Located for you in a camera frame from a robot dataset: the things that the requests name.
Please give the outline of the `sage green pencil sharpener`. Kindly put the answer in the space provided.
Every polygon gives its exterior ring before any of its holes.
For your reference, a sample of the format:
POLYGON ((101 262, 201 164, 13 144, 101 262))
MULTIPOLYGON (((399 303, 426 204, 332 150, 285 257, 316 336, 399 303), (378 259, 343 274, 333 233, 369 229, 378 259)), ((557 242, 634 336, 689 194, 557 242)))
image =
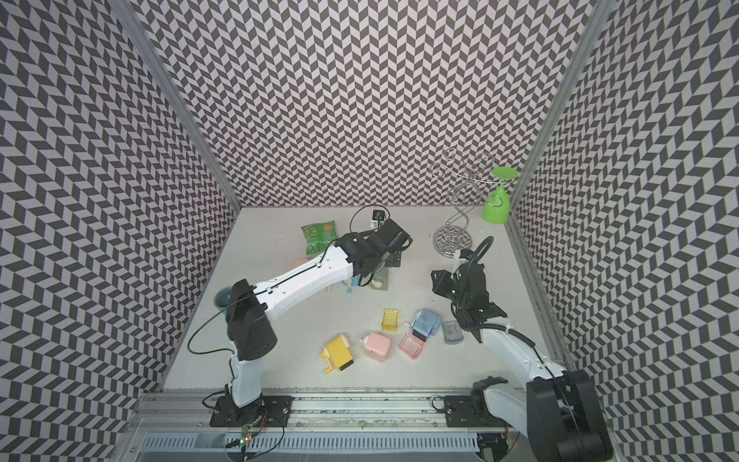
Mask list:
POLYGON ((389 270, 384 268, 373 275, 373 280, 369 286, 373 290, 387 291, 389 288, 389 278, 389 270))

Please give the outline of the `light blue pencil sharpener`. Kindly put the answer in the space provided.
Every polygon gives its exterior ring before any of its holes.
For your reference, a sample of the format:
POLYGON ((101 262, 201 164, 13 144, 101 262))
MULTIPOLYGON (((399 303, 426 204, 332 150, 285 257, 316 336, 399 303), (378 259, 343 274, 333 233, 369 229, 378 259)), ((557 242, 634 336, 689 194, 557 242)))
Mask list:
POLYGON ((411 323, 411 334, 423 342, 433 336, 442 324, 442 318, 430 309, 421 309, 411 323))

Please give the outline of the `yellow transparent tray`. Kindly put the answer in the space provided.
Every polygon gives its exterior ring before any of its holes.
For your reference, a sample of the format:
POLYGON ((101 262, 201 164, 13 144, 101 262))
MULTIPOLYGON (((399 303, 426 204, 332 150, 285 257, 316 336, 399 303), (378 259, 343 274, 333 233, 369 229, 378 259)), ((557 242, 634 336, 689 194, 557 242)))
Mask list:
POLYGON ((396 309, 385 309, 383 311, 381 329, 387 332, 398 331, 398 318, 400 313, 396 309))

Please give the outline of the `pink transparent tray front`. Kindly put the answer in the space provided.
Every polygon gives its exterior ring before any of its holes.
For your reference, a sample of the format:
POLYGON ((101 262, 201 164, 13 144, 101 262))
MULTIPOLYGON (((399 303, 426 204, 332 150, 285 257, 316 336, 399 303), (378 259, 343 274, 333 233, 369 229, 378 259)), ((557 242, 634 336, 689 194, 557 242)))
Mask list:
POLYGON ((412 333, 406 333, 398 344, 398 349, 409 358, 416 360, 425 349, 425 341, 412 333))

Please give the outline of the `yellow pencil sharpener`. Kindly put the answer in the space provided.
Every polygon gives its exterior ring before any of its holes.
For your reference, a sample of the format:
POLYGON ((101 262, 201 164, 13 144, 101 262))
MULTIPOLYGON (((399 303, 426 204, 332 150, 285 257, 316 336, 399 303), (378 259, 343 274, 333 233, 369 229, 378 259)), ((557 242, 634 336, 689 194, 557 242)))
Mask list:
POLYGON ((332 371, 344 371, 354 363, 354 358, 349 349, 348 337, 340 334, 329 341, 321 351, 321 358, 326 363, 323 373, 327 375, 332 371))

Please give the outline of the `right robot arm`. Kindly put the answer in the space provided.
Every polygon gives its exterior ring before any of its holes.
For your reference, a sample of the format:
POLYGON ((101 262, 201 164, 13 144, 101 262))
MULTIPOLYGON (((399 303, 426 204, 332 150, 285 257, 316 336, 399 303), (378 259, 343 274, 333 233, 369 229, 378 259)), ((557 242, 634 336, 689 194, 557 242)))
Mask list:
POLYGON ((594 380, 569 371, 517 329, 490 300, 484 266, 433 271, 432 292, 450 301, 462 330, 502 356, 521 389, 492 380, 480 396, 486 412, 529 440, 538 461, 609 461, 614 455, 594 380))

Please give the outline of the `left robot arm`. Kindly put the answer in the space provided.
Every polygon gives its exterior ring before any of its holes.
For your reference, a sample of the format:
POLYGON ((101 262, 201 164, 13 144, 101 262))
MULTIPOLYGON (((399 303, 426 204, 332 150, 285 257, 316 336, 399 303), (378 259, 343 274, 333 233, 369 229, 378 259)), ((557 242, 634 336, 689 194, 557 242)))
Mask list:
POLYGON ((411 236, 387 219, 377 230, 344 234, 316 258, 282 275, 255 285, 245 279, 235 283, 225 315, 227 337, 234 348, 229 362, 234 375, 227 385, 234 406, 248 408, 263 396, 263 358, 277 344, 274 321, 323 289, 375 275, 411 244, 411 236))

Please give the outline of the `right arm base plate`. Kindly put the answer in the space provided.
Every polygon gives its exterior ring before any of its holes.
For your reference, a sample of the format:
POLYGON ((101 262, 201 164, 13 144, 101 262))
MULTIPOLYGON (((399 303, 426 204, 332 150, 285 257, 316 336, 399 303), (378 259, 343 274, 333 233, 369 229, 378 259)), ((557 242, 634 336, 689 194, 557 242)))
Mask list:
POLYGON ((444 414, 448 427, 494 427, 505 429, 506 421, 493 416, 477 395, 444 396, 444 414))

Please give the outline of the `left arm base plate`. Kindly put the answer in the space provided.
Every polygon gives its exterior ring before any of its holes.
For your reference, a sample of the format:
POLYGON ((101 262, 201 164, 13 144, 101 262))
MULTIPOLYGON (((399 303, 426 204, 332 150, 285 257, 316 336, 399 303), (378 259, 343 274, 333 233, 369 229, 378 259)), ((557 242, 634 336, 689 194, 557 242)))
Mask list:
POLYGON ((284 427, 292 413, 291 396, 260 397, 244 407, 236 406, 231 396, 219 397, 211 415, 210 427, 284 427))

